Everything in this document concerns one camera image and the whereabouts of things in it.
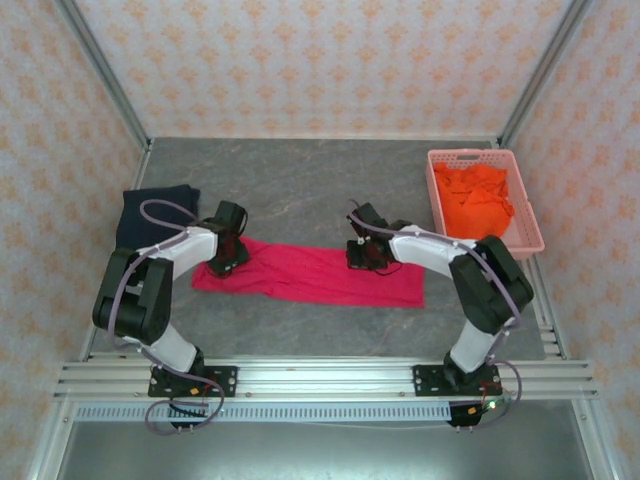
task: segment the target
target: dark blue cloth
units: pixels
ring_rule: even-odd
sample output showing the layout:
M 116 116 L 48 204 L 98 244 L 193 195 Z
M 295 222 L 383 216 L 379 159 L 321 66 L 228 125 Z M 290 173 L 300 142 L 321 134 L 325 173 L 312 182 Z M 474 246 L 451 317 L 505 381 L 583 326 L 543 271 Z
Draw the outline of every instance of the dark blue cloth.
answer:
M 116 230 L 116 248 L 137 250 L 160 243 L 178 233 L 171 228 L 151 223 L 140 215 L 140 204 L 145 200 L 154 198 L 168 200 L 198 216 L 200 190 L 191 188 L 189 185 L 127 190 L 122 193 L 122 196 L 124 208 Z M 188 215 L 166 205 L 148 205 L 145 211 L 153 218 L 185 227 L 193 222 Z

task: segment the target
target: orange cloth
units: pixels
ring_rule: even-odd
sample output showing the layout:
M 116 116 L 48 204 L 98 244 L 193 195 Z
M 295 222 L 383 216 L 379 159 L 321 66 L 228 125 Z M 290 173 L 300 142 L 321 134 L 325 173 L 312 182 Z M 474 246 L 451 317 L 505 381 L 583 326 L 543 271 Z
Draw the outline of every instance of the orange cloth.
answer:
M 453 169 L 434 165 L 447 235 L 479 240 L 509 227 L 514 209 L 507 200 L 507 171 L 489 165 Z

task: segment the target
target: plastic laundry basket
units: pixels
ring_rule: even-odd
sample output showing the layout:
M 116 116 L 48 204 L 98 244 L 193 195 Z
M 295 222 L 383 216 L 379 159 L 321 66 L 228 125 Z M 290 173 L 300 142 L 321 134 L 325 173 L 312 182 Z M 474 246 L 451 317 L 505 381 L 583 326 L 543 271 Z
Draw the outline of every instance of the plastic laundry basket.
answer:
M 447 234 L 444 224 L 442 204 L 438 185 L 436 183 L 433 166 L 444 162 L 450 168 L 467 168 L 471 165 L 485 164 L 507 170 L 507 184 L 509 186 L 508 200 L 513 205 L 515 214 L 511 224 L 502 235 L 509 252 L 516 260 L 523 260 L 534 253 L 544 250 L 544 241 L 538 228 L 538 222 L 533 215 L 533 209 L 527 198 L 516 158 L 510 150 L 431 150 L 427 157 L 427 186 L 436 225 L 436 231 Z

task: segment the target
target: pink towel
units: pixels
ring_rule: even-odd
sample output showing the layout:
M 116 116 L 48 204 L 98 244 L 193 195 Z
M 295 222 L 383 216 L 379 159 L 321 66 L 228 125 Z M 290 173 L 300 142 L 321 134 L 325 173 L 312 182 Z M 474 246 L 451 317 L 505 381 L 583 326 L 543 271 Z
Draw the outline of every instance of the pink towel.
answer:
M 347 267 L 337 248 L 268 244 L 242 237 L 248 263 L 228 278 L 217 278 L 206 264 L 196 268 L 193 288 L 208 292 L 262 293 L 291 302 L 360 307 L 424 307 L 424 269 L 393 264 L 381 276 Z

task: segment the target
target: patterned wallpaper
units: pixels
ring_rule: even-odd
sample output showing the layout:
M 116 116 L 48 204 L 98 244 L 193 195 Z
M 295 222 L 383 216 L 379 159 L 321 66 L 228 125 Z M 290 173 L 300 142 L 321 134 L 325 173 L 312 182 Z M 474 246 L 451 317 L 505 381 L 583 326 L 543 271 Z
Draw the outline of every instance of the patterned wallpaper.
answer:
M 596 2 L 514 150 L 547 243 L 553 300 L 640 478 L 640 5 Z
M 77 357 L 140 151 L 51 0 L 0 3 L 0 478 Z
M 80 0 L 151 136 L 497 136 L 569 0 Z

